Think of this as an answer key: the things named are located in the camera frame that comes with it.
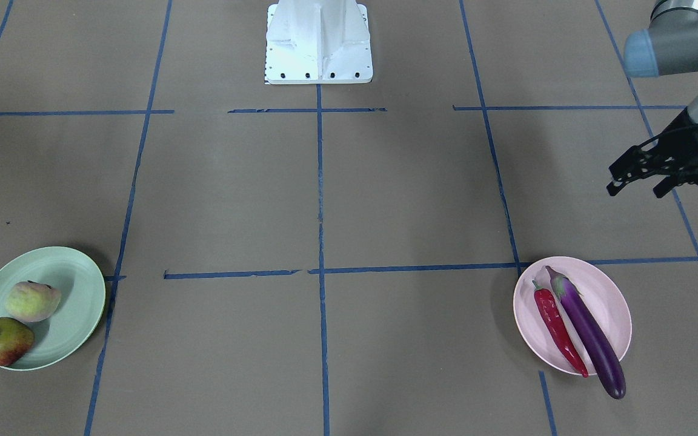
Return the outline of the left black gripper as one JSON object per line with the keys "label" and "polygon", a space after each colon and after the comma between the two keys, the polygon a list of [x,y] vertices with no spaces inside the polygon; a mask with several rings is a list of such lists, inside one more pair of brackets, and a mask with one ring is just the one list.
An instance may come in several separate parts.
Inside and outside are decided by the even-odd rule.
{"label": "left black gripper", "polygon": [[607,193],[617,196],[628,184],[663,176],[653,193],[662,198],[682,185],[698,186],[698,130],[670,133],[661,137],[651,151],[632,146],[609,166],[611,182]]}

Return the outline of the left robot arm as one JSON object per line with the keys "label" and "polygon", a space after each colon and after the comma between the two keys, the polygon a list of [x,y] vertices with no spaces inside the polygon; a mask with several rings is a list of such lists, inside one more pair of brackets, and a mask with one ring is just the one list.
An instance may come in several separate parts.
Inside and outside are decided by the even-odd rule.
{"label": "left robot arm", "polygon": [[[698,72],[698,1],[657,1],[649,25],[624,44],[624,71],[631,78]],[[610,196],[631,182],[661,176],[662,198],[684,184],[698,185],[698,96],[656,136],[630,147],[609,167]]]}

